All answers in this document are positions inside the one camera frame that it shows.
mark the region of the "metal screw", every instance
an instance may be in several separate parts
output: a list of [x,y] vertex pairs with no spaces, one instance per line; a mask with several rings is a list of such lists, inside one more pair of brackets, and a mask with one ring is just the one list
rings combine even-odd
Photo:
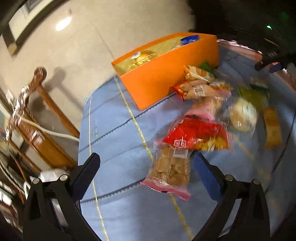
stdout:
[[65,180],[68,179],[68,176],[67,176],[67,175],[61,175],[61,176],[59,177],[59,179],[60,179],[61,181],[65,181]]
[[233,181],[233,176],[231,176],[231,175],[226,175],[225,176],[225,179],[227,180],[227,181]]
[[260,184],[260,181],[258,179],[254,179],[253,182],[256,184],[256,185],[259,185]]
[[35,178],[35,179],[33,180],[33,184],[37,184],[37,183],[39,183],[39,181],[40,181],[39,178]]

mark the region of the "red snack bag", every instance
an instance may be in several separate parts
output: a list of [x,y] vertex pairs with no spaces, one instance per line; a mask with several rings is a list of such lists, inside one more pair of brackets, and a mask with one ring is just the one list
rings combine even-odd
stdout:
[[182,84],[184,84],[184,83],[186,83],[186,81],[183,81],[183,82],[181,82],[180,84],[177,84],[177,85],[173,86],[173,89],[175,90],[175,92],[177,93],[177,95],[179,96],[179,98],[180,98],[181,100],[183,100],[183,101],[184,101],[183,96],[187,94],[187,91],[183,91],[183,90],[181,89],[180,85],[182,85]]
[[164,143],[204,151],[232,150],[231,135],[225,126],[195,118],[183,118],[172,124]]

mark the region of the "beige floor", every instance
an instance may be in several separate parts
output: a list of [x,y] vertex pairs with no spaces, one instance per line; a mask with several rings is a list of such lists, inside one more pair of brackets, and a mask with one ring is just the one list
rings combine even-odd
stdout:
[[[56,24],[69,16],[70,24],[56,31]],[[44,66],[44,86],[80,129],[85,99],[115,74],[113,58],[192,27],[185,0],[69,0],[40,23],[16,56],[9,55],[0,37],[0,84],[17,96],[34,69]],[[44,127],[65,131],[37,95],[30,100],[30,108]],[[73,146],[65,149],[77,159]],[[48,168],[33,151],[29,155],[42,169]]]

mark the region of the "barcode label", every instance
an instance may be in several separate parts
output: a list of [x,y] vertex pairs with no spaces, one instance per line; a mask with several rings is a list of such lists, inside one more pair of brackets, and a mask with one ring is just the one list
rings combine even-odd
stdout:
[[182,140],[175,140],[175,141],[174,141],[174,146],[185,148],[185,146],[186,146],[186,141],[183,140],[183,139],[182,139]]
[[188,149],[175,146],[173,157],[187,158]]
[[205,92],[202,85],[194,86],[193,90],[196,96],[205,96]]

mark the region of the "blue tablecloth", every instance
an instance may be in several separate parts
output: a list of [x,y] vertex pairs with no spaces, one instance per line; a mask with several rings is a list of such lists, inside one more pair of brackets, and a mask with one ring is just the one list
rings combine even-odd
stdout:
[[[220,64],[215,75],[235,89],[238,83],[248,84],[251,77],[261,77],[267,81],[271,106],[276,108],[285,143],[295,114],[295,93],[267,71],[255,71],[250,59],[222,47]],[[164,137],[171,121],[183,116],[191,105],[191,101],[182,102],[172,93],[140,111],[116,76],[87,99],[81,122],[78,164],[85,162],[90,151],[101,157],[101,167],[94,178],[94,184],[110,240],[189,240],[169,195],[139,184],[148,173],[151,159],[135,122],[153,153],[153,140]],[[266,198],[271,232],[274,232],[296,203],[296,180],[293,178],[296,173],[296,136],[295,131],[292,131],[282,162],[271,178],[272,168],[285,145],[271,150],[264,149],[265,136],[264,122],[260,118],[253,137],[242,141],[249,154],[234,142],[233,152],[216,151],[204,153],[204,156],[224,174],[231,174],[239,181],[249,182],[258,178],[264,189],[269,186]],[[175,199],[195,236],[217,203],[210,199],[194,168],[191,168],[188,189],[191,193],[188,201],[178,197]],[[81,201],[82,214],[98,236],[105,240],[94,197],[91,185]],[[238,205],[239,200],[225,229],[233,222]]]

